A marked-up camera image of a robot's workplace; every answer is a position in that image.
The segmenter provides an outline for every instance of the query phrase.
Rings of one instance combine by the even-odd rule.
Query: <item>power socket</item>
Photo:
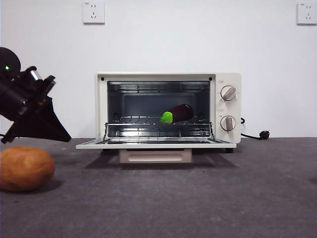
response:
[[[297,24],[317,25],[317,2],[297,3]]]
[[[102,1],[87,1],[83,3],[84,24],[105,23],[105,3]]]

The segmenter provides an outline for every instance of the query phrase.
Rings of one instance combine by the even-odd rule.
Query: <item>control knob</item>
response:
[[[232,131],[236,127],[236,120],[231,116],[225,116],[221,119],[220,125],[225,131]]]
[[[221,97],[225,101],[231,101],[236,97],[236,88],[232,86],[224,86],[220,92]]]

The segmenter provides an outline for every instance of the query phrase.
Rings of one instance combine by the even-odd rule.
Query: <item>gray floor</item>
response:
[[[2,238],[316,238],[317,138],[243,139],[233,154],[194,151],[191,165],[122,166],[117,151],[49,151],[53,179],[1,193]]]

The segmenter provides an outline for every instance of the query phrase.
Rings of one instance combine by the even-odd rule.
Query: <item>wire rack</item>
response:
[[[151,116],[125,116],[113,118],[108,125],[169,125],[160,123],[160,117]],[[178,121],[172,123],[172,125],[209,125],[205,119],[199,119],[198,116],[194,116],[191,120]]]

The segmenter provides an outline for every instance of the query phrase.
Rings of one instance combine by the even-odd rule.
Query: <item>power cord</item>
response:
[[[246,120],[244,120],[244,118],[241,118],[241,124],[244,124],[246,122]],[[264,130],[260,132],[260,137],[255,137],[255,136],[250,136],[250,135],[246,135],[246,134],[242,134],[242,136],[245,136],[247,138],[251,138],[251,139],[256,139],[256,140],[267,140],[269,138],[269,131],[268,130]]]

